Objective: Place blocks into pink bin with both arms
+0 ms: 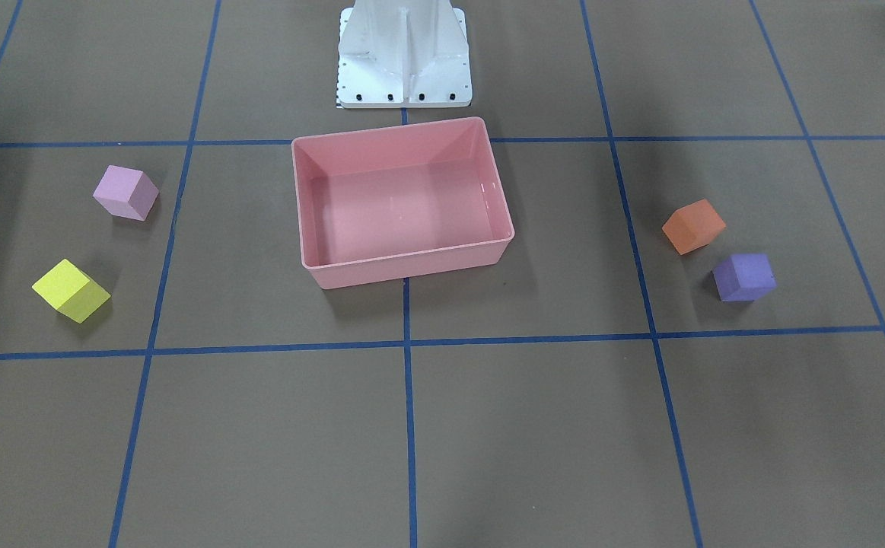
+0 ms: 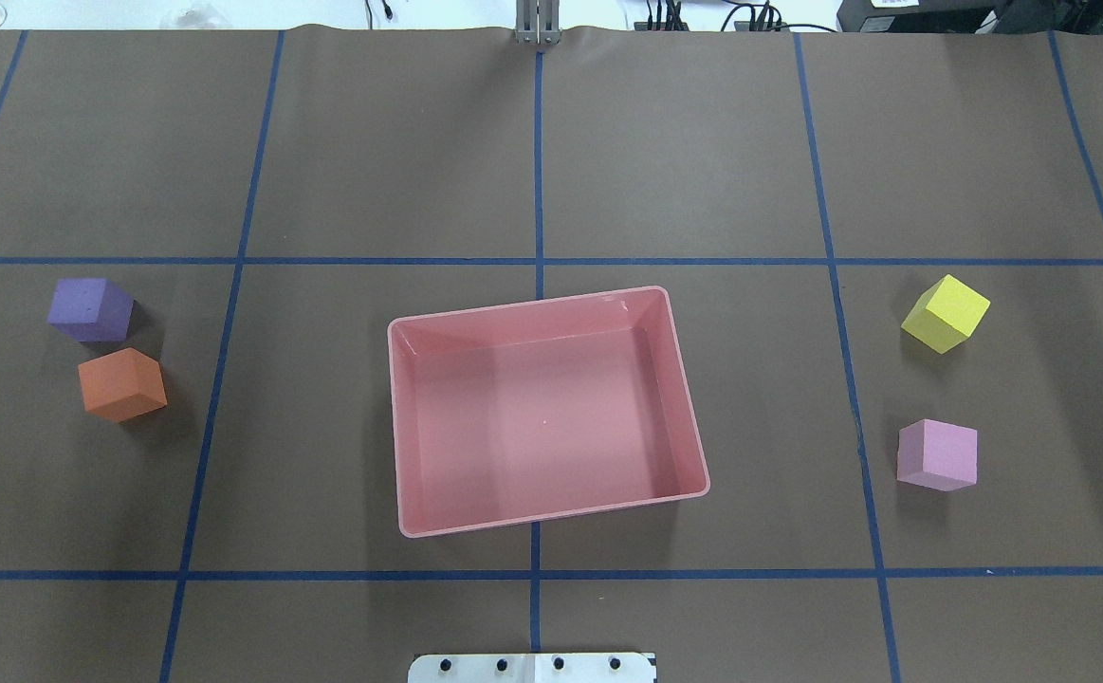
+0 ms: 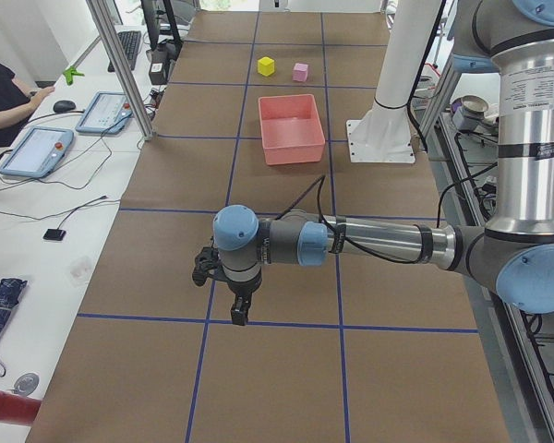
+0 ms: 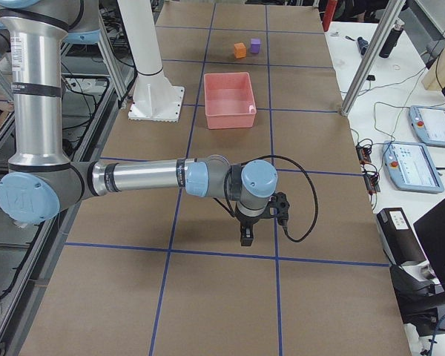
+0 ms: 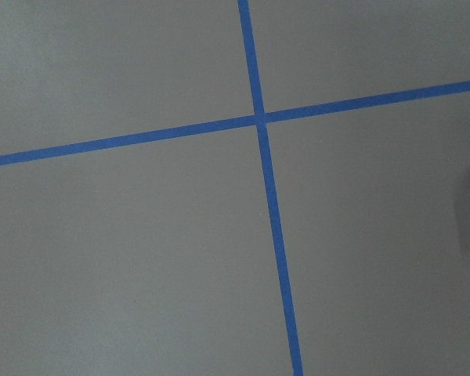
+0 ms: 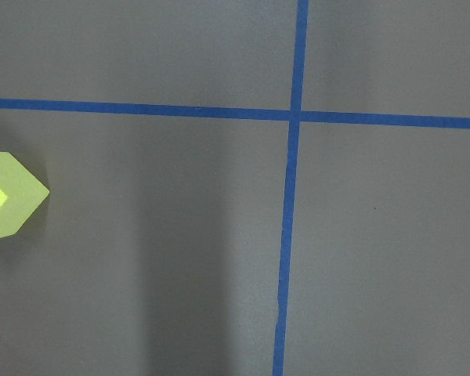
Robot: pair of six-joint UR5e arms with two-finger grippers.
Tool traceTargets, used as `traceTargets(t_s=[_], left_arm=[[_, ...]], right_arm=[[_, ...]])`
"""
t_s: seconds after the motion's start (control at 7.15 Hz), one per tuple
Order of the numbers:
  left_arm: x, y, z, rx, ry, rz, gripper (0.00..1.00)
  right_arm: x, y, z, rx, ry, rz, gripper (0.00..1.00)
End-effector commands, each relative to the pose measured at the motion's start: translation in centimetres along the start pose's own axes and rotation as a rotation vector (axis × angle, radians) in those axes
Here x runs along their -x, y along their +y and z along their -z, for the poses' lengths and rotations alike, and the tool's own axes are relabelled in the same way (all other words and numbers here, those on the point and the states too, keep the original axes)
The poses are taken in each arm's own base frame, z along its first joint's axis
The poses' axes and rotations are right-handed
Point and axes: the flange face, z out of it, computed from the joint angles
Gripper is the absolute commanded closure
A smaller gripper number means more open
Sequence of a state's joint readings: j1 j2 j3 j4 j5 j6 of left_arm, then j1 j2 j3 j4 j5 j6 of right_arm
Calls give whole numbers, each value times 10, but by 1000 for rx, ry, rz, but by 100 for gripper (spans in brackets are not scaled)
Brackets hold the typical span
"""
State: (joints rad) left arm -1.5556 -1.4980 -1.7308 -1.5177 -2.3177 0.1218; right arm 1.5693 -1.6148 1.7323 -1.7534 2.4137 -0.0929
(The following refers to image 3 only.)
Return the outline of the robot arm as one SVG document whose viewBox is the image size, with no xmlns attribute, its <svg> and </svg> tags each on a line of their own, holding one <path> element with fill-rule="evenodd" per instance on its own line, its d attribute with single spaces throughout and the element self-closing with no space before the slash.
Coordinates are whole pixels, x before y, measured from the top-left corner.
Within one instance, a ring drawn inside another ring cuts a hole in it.
<svg viewBox="0 0 554 443">
<path fill-rule="evenodd" d="M 213 221 L 209 277 L 234 293 L 244 326 L 265 264 L 318 266 L 357 253 L 432 263 L 530 314 L 554 312 L 554 1 L 462 1 L 453 64 L 500 74 L 497 206 L 482 227 L 402 225 L 287 210 L 261 219 L 233 205 Z"/>
</svg>

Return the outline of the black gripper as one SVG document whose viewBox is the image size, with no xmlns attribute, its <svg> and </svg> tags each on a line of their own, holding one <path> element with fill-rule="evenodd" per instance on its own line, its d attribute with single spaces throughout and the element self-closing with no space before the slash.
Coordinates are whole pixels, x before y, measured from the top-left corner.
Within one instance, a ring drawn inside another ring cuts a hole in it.
<svg viewBox="0 0 554 443">
<path fill-rule="evenodd" d="M 235 295 L 230 310 L 231 321 L 234 325 L 246 326 L 252 294 L 256 291 L 256 283 L 253 281 L 229 281 L 228 288 Z"/>
</svg>

